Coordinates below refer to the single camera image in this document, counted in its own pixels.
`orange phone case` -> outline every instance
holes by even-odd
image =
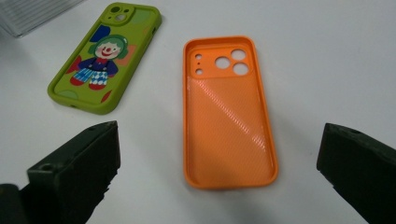
[[[265,186],[276,151],[252,40],[195,39],[184,48],[184,175],[199,189]]]

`doll illustration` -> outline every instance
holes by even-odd
[[[92,45],[88,52],[94,57],[78,63],[78,71],[70,82],[80,86],[91,79],[90,89],[99,91],[106,86],[107,79],[119,71],[113,60],[123,59],[128,54],[128,42],[122,35],[108,35]]]

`tabletop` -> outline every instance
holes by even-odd
[[[126,1],[163,24],[120,104],[94,115],[54,103],[53,77],[111,2],[86,0],[14,38],[0,33],[0,183],[82,130],[119,124],[121,168],[88,223],[365,223],[317,170],[326,122],[396,147],[395,1]],[[202,190],[183,176],[183,47],[246,35],[256,45],[279,164],[266,187]]]

